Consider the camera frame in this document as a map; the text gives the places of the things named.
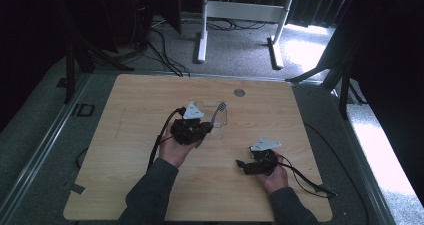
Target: person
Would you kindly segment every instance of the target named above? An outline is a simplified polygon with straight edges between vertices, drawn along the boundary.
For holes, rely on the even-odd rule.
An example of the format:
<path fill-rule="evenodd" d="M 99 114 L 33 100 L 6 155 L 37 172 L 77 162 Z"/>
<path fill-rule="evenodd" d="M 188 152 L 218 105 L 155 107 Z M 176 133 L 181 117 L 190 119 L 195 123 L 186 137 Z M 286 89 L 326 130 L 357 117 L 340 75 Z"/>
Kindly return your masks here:
<path fill-rule="evenodd" d="M 159 146 L 159 157 L 147 173 L 126 196 L 127 207 L 118 219 L 119 224 L 163 224 L 169 195 L 178 175 L 178 168 L 196 146 L 180 145 L 166 129 L 165 139 Z M 269 194 L 276 224 L 318 224 L 315 216 L 306 209 L 288 185 L 287 172 L 276 166 L 270 176 L 256 175 Z"/>

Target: dark background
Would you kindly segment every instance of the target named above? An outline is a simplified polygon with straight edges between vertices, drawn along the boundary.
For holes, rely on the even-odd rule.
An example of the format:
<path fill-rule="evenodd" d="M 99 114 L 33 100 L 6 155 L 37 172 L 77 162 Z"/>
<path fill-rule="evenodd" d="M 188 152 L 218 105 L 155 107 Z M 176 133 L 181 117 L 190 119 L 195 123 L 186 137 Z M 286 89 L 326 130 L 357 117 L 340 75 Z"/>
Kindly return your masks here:
<path fill-rule="evenodd" d="M 80 32 L 99 48 L 116 50 L 119 44 L 134 43 L 140 31 L 132 0 L 67 0 Z M 199 0 L 184 0 L 186 10 L 196 11 Z M 300 6 L 301 0 L 294 5 Z M 307 0 L 307 4 L 328 0 Z M 370 106 L 385 130 L 395 153 L 423 203 L 421 159 L 424 157 L 423 0 L 384 0 L 377 13 L 375 1 L 354 0 L 350 12 L 325 20 L 322 26 L 338 24 L 324 52 L 323 63 L 340 56 L 364 24 L 368 34 L 359 46 L 352 77 L 359 81 Z M 312 9 L 315 15 L 319 12 Z M 317 16 L 291 13 L 289 22 L 307 26 L 319 23 Z M 53 0 L 0 0 L 0 130 L 25 102 L 46 71 L 65 54 L 64 26 Z"/>

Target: wooden table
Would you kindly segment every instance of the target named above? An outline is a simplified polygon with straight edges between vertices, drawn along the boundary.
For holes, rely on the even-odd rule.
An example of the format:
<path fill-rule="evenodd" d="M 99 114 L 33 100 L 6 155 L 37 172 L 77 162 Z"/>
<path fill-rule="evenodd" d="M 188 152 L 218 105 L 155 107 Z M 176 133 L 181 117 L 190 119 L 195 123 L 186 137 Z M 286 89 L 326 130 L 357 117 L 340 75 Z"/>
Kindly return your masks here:
<path fill-rule="evenodd" d="M 242 89 L 245 95 L 236 96 L 236 89 Z M 167 117 L 190 101 L 226 101 L 228 123 L 221 138 L 207 136 L 181 166 L 166 220 L 273 221 L 265 190 L 254 176 L 244 175 L 235 162 L 253 162 L 248 147 L 259 138 L 282 142 L 283 146 L 275 150 L 307 178 L 321 184 L 289 84 L 120 75 L 75 182 L 85 192 L 71 192 L 64 216 L 69 220 L 116 220 L 126 207 L 125 196 L 146 171 L 156 136 Z M 332 218 L 328 200 L 303 191 L 292 173 L 289 185 L 319 221 Z"/>

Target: white table leg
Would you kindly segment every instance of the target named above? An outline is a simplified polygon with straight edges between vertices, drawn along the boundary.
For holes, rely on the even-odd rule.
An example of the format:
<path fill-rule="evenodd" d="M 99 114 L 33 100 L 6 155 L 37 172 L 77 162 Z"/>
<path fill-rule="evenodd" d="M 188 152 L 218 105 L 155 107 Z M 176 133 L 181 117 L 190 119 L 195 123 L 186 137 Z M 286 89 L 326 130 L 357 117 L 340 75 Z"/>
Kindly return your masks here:
<path fill-rule="evenodd" d="M 268 38 L 268 46 L 271 52 L 271 55 L 273 56 L 274 59 L 274 65 L 277 69 L 282 69 L 284 67 L 284 63 L 283 63 L 283 58 L 281 56 L 281 50 L 280 50 L 280 37 L 281 37 L 281 33 L 283 32 L 283 28 L 284 28 L 284 24 L 286 23 L 287 20 L 287 16 L 289 14 L 290 11 L 290 5 L 292 3 L 293 0 L 286 0 L 285 4 L 284 4 L 284 11 L 281 15 L 281 19 L 278 23 L 278 27 L 277 27 L 277 31 L 275 33 L 275 36 L 271 36 L 270 38 Z"/>
<path fill-rule="evenodd" d="M 206 60 L 206 45 L 208 42 L 208 31 L 206 30 L 207 21 L 208 21 L 208 0 L 203 0 L 202 6 L 202 32 L 200 34 L 200 43 L 199 43 L 199 54 L 197 60 L 200 63 L 204 63 Z"/>

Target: floor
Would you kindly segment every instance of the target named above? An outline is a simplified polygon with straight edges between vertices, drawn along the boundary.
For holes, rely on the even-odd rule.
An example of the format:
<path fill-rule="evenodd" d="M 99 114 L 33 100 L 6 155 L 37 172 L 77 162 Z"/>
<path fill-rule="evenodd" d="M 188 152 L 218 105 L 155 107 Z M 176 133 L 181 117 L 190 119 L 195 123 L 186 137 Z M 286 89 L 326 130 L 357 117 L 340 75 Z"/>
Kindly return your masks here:
<path fill-rule="evenodd" d="M 313 68 L 334 31 L 334 28 L 287 26 L 280 45 L 285 67 L 275 70 L 266 47 L 266 38 L 275 32 L 275 24 L 238 21 L 240 26 L 257 29 L 234 31 L 210 27 L 206 62 L 199 64 L 195 59 L 200 31 L 198 21 L 198 17 L 187 15 L 182 34 L 162 23 L 160 18 L 153 26 L 165 38 L 166 55 L 189 69 L 191 76 L 284 81 Z M 214 24 L 226 26 L 225 22 Z M 165 43 L 159 33 L 152 32 L 149 41 L 163 51 Z M 123 46 L 120 50 L 125 53 L 132 48 Z M 158 59 L 154 50 L 148 48 L 122 62 L 135 68 L 131 72 L 134 74 L 171 75 Z M 79 92 L 68 105 L 63 104 L 65 90 L 56 87 L 65 74 L 65 61 L 59 61 L 0 134 L 0 214 L 5 215 L 0 220 L 1 224 L 75 224 L 62 215 L 70 192 L 68 185 L 78 175 L 75 160 L 89 146 L 113 82 L 122 73 L 109 64 L 96 61 L 97 69 L 92 75 L 77 74 Z M 324 71 L 302 84 L 293 85 L 322 178 L 339 194 L 330 200 L 333 219 L 323 224 L 390 224 L 393 218 L 380 215 L 384 214 L 381 211 L 384 209 L 376 208 L 378 199 L 370 195 L 375 184 L 363 175 L 370 172 L 369 166 L 358 164 L 364 155 L 361 149 L 357 149 L 360 148 L 358 133 L 355 134 L 352 121 L 357 118 L 355 114 L 361 113 L 355 110 L 363 111 L 364 105 L 352 98 L 349 105 L 351 121 L 341 118 L 337 111 L 337 89 L 332 91 L 320 86 L 326 73 Z M 94 105 L 93 115 L 74 114 L 74 108 L 80 104 Z M 34 159 L 34 154 L 41 159 Z M 393 211 L 392 205 L 389 205 L 388 210 Z M 412 215 L 417 214 L 422 216 L 420 210 Z M 394 220 L 396 223 L 400 221 L 396 216 Z M 79 224 L 113 223 L 85 221 Z"/>

